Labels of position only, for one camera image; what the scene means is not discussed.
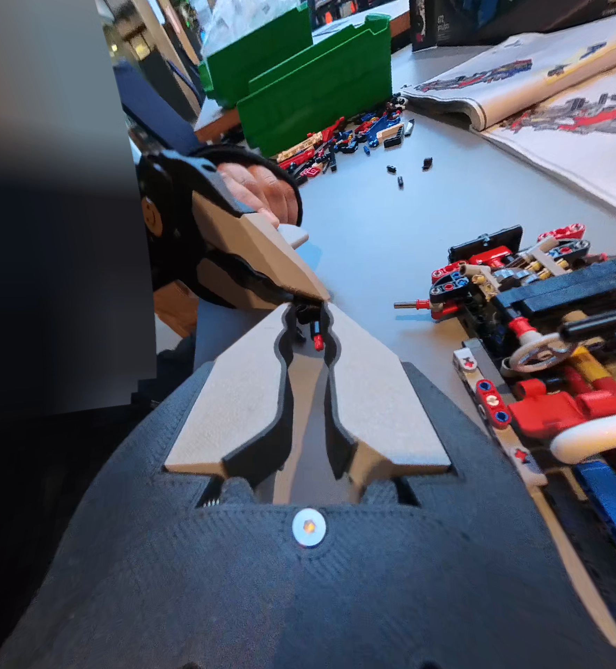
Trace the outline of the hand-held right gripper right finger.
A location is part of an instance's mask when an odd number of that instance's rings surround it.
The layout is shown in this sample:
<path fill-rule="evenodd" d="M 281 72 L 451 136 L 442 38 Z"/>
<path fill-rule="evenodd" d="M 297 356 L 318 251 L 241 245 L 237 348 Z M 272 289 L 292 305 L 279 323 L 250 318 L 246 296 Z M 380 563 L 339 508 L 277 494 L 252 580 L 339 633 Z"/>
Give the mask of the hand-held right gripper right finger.
<path fill-rule="evenodd" d="M 323 305 L 320 328 L 327 457 L 351 499 L 376 481 L 448 472 L 452 461 L 400 358 L 336 305 Z"/>

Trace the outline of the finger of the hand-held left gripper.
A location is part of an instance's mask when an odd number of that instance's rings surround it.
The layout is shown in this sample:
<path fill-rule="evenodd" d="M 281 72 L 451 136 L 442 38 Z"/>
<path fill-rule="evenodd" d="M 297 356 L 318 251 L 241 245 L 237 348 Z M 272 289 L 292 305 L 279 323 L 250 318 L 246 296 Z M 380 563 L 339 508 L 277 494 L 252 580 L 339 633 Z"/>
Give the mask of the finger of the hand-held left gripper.
<path fill-rule="evenodd" d="M 258 304 L 280 304 L 293 298 L 328 302 L 328 290 L 282 234 L 260 213 L 235 215 L 196 191 L 192 213 L 208 246 L 197 265 L 197 277 L 213 292 L 216 274 L 206 260 L 226 272 L 233 283 L 256 296 Z"/>
<path fill-rule="evenodd" d="M 206 258 L 197 265 L 196 276 L 203 288 L 232 308 L 272 310 L 294 300 L 289 291 L 239 259 L 221 267 Z"/>

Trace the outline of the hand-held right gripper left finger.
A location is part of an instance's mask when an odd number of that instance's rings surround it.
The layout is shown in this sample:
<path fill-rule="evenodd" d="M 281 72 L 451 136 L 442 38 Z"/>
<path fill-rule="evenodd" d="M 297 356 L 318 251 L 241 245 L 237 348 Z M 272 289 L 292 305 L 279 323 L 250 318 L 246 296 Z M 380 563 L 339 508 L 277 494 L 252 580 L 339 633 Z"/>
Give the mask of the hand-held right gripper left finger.
<path fill-rule="evenodd" d="M 203 365 L 203 386 L 164 462 L 168 472 L 242 478 L 257 488 L 292 448 L 295 307 L 284 304 Z"/>

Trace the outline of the black toy assembly red pin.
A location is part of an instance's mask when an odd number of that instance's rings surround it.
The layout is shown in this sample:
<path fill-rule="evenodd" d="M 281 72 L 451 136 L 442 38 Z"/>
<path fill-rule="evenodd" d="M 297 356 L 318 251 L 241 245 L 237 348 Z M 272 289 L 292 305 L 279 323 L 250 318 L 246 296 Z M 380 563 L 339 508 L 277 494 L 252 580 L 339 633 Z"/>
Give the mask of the black toy assembly red pin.
<path fill-rule="evenodd" d="M 325 309 L 322 303 L 297 302 L 295 303 L 296 340 L 300 344 L 307 343 L 304 327 L 309 328 L 310 338 L 316 351 L 324 350 L 323 326 L 325 323 Z"/>

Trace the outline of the light grey desk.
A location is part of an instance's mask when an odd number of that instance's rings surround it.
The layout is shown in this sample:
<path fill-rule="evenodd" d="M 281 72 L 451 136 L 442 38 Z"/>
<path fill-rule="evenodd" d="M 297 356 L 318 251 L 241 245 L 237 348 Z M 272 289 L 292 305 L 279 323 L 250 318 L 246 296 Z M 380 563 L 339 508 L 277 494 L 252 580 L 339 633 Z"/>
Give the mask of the light grey desk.
<path fill-rule="evenodd" d="M 477 148 L 479 140 L 465 138 L 462 130 L 439 129 L 437 121 L 420 121 L 424 148 L 442 149 L 435 176 L 421 177 L 419 156 L 401 160 L 404 187 L 392 195 L 391 178 L 378 174 L 382 158 L 371 167 L 346 167 L 346 185 L 356 186 L 344 200 L 335 186 L 309 188 L 309 213 L 325 216 L 311 224 L 312 244 L 301 252 L 319 275 L 335 289 L 335 303 L 356 322 L 381 335 L 394 353 L 401 353 L 424 371 L 437 373 L 444 389 L 453 392 L 460 379 L 471 413 L 478 412 L 498 447 L 542 472 L 548 481 L 538 504 L 557 516 L 562 531 L 586 569 L 589 590 L 594 585 L 616 627 L 616 449 L 587 456 L 579 464 L 564 464 L 549 449 L 550 437 L 521 431 L 515 418 L 505 429 L 488 423 L 485 408 L 476 399 L 476 379 L 496 383 L 502 402 L 511 407 L 519 398 L 513 384 L 518 377 L 502 369 L 512 350 L 511 334 L 502 333 L 502 316 L 486 307 L 484 298 L 465 298 L 455 316 L 430 325 L 429 316 L 396 316 L 391 322 L 387 302 L 399 289 L 428 287 L 427 278 L 451 253 L 447 247 L 466 246 L 470 252 L 488 251 L 495 243 L 495 228 L 518 227 L 518 248 L 531 245 L 532 234 L 557 223 L 578 223 L 586 214 L 587 254 L 614 252 L 616 213 L 610 205 L 597 205 L 593 196 L 568 187 L 549 186 L 512 159 L 494 158 L 493 148 Z"/>

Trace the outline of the person's left hand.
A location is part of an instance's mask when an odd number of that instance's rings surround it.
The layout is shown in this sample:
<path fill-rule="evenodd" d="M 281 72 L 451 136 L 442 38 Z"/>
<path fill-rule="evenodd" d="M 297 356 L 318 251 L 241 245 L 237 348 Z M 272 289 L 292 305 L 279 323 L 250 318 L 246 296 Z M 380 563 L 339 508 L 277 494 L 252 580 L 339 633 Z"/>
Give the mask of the person's left hand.
<path fill-rule="evenodd" d="M 217 171 L 237 201 L 262 214 L 275 228 L 298 225 L 300 207 L 295 190 L 269 169 L 257 164 L 221 163 Z"/>

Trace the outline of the wooden trestle leg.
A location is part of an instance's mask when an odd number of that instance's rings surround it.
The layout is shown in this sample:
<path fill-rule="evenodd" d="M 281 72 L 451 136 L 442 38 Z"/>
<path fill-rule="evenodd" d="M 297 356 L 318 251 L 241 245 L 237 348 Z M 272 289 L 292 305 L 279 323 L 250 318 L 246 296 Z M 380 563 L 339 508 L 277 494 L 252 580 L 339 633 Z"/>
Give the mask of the wooden trestle leg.
<path fill-rule="evenodd" d="M 160 321 L 180 337 L 195 333 L 199 300 L 184 283 L 174 281 L 153 290 L 153 305 Z"/>

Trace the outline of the pile of loose toy pieces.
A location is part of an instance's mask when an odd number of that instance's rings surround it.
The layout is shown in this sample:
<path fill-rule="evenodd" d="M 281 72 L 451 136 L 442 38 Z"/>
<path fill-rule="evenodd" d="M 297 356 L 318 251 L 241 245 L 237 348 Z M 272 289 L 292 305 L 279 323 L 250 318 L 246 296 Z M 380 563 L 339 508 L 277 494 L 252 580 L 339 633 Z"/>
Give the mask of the pile of loose toy pieces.
<path fill-rule="evenodd" d="M 341 117 L 273 156 L 272 161 L 302 185 L 319 175 L 336 172 L 340 155 L 362 151 L 369 156 L 377 149 L 399 148 L 404 139 L 412 135 L 415 123 L 405 115 L 408 101 L 407 96 L 395 94 L 372 111 L 351 118 Z"/>

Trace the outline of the green plastic storage bin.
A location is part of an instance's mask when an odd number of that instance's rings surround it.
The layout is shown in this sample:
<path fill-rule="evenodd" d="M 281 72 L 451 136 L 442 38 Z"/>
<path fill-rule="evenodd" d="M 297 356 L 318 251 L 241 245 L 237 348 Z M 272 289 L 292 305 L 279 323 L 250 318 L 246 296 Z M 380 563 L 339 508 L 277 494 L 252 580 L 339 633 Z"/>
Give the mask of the green plastic storage bin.
<path fill-rule="evenodd" d="M 251 79 L 236 109 L 247 145 L 273 156 L 391 95 L 390 17 L 373 13 Z"/>
<path fill-rule="evenodd" d="M 252 79 L 312 46 L 310 14 L 306 1 L 219 1 L 197 69 L 207 98 L 233 108 Z"/>

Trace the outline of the toy brick vehicle model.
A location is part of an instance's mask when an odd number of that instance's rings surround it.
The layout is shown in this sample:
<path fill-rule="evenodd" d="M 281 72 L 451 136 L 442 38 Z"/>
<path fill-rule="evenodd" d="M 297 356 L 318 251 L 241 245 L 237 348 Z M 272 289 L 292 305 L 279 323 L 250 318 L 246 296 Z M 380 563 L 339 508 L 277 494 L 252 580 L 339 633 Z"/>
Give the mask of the toy brick vehicle model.
<path fill-rule="evenodd" d="M 616 646 L 616 255 L 580 223 L 523 248 L 520 225 L 450 248 L 426 299 L 456 318 L 455 370 L 547 524 L 573 587 Z"/>

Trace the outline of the person's black clothing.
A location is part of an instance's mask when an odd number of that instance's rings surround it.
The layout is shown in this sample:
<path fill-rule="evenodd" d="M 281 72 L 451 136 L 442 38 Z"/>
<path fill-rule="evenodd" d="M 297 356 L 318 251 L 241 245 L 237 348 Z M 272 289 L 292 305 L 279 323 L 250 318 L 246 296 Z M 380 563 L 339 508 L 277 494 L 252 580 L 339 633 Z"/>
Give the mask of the person's black clothing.
<path fill-rule="evenodd" d="M 158 353 L 130 404 L 0 422 L 0 647 L 34 597 L 89 484 L 194 368 L 195 332 Z"/>

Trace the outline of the toy instruction booklet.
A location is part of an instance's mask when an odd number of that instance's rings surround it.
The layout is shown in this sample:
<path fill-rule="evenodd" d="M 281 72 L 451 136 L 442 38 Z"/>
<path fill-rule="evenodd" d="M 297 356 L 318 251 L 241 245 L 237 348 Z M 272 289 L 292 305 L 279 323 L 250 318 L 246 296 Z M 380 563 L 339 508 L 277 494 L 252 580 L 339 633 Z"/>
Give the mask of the toy instruction booklet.
<path fill-rule="evenodd" d="M 511 36 L 401 95 L 616 209 L 616 14 Z"/>

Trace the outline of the toy car set box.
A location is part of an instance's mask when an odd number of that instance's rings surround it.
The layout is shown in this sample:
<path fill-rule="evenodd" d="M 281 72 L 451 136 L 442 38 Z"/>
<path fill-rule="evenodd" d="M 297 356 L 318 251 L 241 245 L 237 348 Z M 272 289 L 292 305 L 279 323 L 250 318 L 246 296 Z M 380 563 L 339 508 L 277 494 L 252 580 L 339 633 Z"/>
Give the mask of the toy car set box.
<path fill-rule="evenodd" d="M 413 51 L 495 45 L 616 15 L 616 1 L 410 1 Z"/>

